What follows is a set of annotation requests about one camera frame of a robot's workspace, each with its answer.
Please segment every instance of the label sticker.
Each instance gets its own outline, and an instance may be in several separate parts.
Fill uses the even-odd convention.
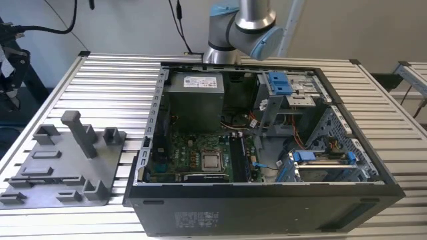
[[[281,165],[282,165],[282,161],[280,160],[280,161],[277,161],[274,164],[276,164],[277,168],[280,168]]]
[[[218,211],[174,212],[174,224],[178,229],[213,229],[217,228],[218,222]]]
[[[250,128],[254,128],[257,123],[258,123],[258,121],[256,121],[256,120],[253,119],[253,120],[250,121],[250,124],[249,124]]]
[[[216,89],[216,77],[188,76],[184,78],[184,88]]]

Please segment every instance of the blue clip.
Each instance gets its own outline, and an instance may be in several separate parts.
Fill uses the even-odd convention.
[[[313,161],[316,160],[316,155],[312,151],[300,151],[297,152],[301,161]]]
[[[349,152],[346,153],[346,156],[348,156],[349,165],[356,164],[357,159],[356,159],[354,153],[353,153],[352,151],[349,151]]]
[[[296,151],[296,152],[293,152],[293,161],[298,162],[300,160],[301,160],[300,153]]]
[[[266,167],[268,167],[265,164],[260,164],[260,163],[257,163],[257,162],[252,162],[252,165],[253,165],[254,167],[258,167],[258,168],[266,168]]]
[[[268,82],[274,95],[292,95],[293,88],[289,84],[288,76],[282,72],[270,71],[268,73]]]

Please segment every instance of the slotted aluminum surface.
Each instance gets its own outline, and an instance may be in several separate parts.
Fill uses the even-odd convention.
[[[118,127],[126,141],[113,183],[113,196],[102,207],[0,211],[0,237],[29,239],[145,239],[132,208],[121,206],[133,156],[141,146],[160,62],[198,62],[197,56],[138,56],[92,54],[80,57],[46,103],[0,161],[0,193],[34,145],[40,124],[66,131],[60,117],[78,110],[84,124],[96,130]],[[366,221],[349,234],[302,236],[230,236],[204,239],[360,239],[427,238],[427,133],[386,94],[364,68],[348,60],[242,58],[244,65],[321,68],[346,109],[404,189],[407,198]]]

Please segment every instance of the green circuit board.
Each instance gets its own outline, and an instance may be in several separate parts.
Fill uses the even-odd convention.
[[[249,158],[256,155],[253,139],[248,137],[244,143]],[[228,175],[229,182],[233,182],[229,136],[173,133],[168,152],[169,162],[154,163],[150,168],[153,183],[178,183],[182,176],[193,174]],[[202,169],[201,158],[205,153],[220,156],[220,169],[214,172]]]

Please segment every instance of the white wall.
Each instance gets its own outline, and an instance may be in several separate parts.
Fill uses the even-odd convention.
[[[427,62],[427,0],[305,0],[289,58],[357,59],[370,73]]]
[[[65,23],[73,15],[73,0],[48,0]],[[185,45],[177,34],[168,0],[96,0],[94,11],[89,1],[78,1],[73,33],[93,53],[181,55]],[[193,52],[208,46],[209,9],[218,0],[181,0],[182,26]],[[290,0],[272,0],[277,24],[285,26]],[[14,25],[37,25],[65,29],[42,0],[0,0],[0,16]],[[62,78],[77,54],[84,50],[74,37],[44,32],[26,32],[17,40],[32,53],[32,66],[48,87]]]

